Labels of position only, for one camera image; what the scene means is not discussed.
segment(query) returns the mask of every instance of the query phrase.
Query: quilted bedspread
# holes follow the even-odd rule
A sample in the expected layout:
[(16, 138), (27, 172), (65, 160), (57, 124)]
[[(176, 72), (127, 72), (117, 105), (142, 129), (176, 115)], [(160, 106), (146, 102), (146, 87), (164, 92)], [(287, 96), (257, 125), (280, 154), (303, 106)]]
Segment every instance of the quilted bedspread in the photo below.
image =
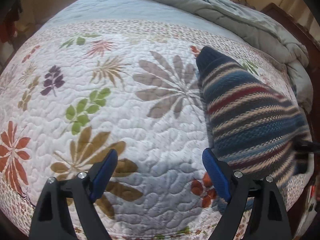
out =
[[(69, 179), (118, 152), (96, 210), (113, 239), (207, 239), (221, 200), (202, 164), (209, 146), (196, 56), (205, 45), (296, 99), (286, 68), (253, 47), (180, 25), (96, 20), (40, 30), (0, 77), (0, 207), (28, 234), (50, 176)], [(287, 208), (303, 174), (282, 189)], [(79, 239), (86, 239), (68, 200)], [(241, 239), (250, 212), (239, 226)]]

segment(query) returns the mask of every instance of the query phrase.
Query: purple leaf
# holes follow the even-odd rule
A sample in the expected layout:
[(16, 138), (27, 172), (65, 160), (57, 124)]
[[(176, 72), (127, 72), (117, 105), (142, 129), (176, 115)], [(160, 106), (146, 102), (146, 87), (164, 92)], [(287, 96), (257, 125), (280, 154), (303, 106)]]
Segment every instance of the purple leaf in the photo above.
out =
[(56, 67), (57, 67), (57, 66), (56, 66), (56, 65), (54, 65), (52, 68), (50, 68), (49, 72), (50, 72), (50, 73), (55, 72), (55, 71), (56, 71)]
[(44, 87), (48, 87), (52, 85), (52, 79), (46, 79), (43, 83)]
[(40, 92), (41, 95), (46, 96), (52, 90), (52, 87), (47, 87), (45, 90)]
[(56, 88), (59, 88), (59, 87), (61, 87), (63, 84), (64, 84), (64, 81), (61, 80), (59, 83), (55, 83), (55, 87), (56, 87)]
[(56, 80), (54, 81), (55, 84), (59, 83), (61, 80), (63, 79), (63, 75), (60, 75), (56, 78)]
[(54, 78), (56, 78), (57, 76), (59, 76), (59, 75), (60, 75), (60, 73), (61, 73), (61, 71), (60, 71), (60, 70), (56, 71), (56, 72), (54, 73), (53, 77), (54, 77)]

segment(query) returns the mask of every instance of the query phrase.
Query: striped knitted fabric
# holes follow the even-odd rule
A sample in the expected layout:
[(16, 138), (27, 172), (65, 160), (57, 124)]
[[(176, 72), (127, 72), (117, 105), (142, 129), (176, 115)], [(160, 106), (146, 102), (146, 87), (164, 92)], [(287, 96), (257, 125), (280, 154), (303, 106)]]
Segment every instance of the striped knitted fabric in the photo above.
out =
[(209, 47), (202, 49), (196, 63), (217, 158), (253, 179), (271, 175), (283, 186), (295, 172), (292, 139), (305, 139), (308, 132), (299, 109)]

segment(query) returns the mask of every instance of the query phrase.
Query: wooden furniture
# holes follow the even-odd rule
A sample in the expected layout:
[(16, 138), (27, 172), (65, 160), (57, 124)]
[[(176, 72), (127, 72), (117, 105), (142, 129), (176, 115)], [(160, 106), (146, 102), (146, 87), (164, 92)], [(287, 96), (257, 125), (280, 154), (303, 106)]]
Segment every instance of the wooden furniture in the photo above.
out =
[[(313, 86), (313, 104), (311, 113), (307, 115), (312, 139), (320, 142), (320, 44), (308, 33), (307, 30), (298, 24), (292, 16), (279, 8), (274, 3), (261, 10), (264, 14), (270, 16), (283, 27), (285, 27), (293, 36), (306, 46), (309, 53), (309, 65), (306, 68)], [(288, 211), (292, 234), (298, 228), (301, 217), (304, 212), (305, 202), (308, 197), (308, 187), (314, 183), (315, 176), (319, 174), (320, 158), (315, 156), (315, 171), (308, 185), (305, 187), (298, 201)]]

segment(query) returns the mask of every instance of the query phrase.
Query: white quilt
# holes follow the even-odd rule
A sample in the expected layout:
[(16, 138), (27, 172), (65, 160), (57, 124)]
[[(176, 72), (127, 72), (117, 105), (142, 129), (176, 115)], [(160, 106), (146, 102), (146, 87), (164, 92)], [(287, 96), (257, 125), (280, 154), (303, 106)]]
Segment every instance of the white quilt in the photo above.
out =
[[(30, 38), (0, 77), (6, 216), (28, 234), (47, 178), (72, 178), (114, 148), (118, 166), (96, 203), (113, 239), (207, 239), (224, 202), (201, 160), (209, 142), (195, 58), (205, 45), (296, 104), (286, 70), (275, 69), (272, 58), (181, 25), (95, 20), (44, 28)], [(282, 190), (287, 208), (307, 181), (294, 176)], [(85, 239), (69, 204), (77, 236)]]

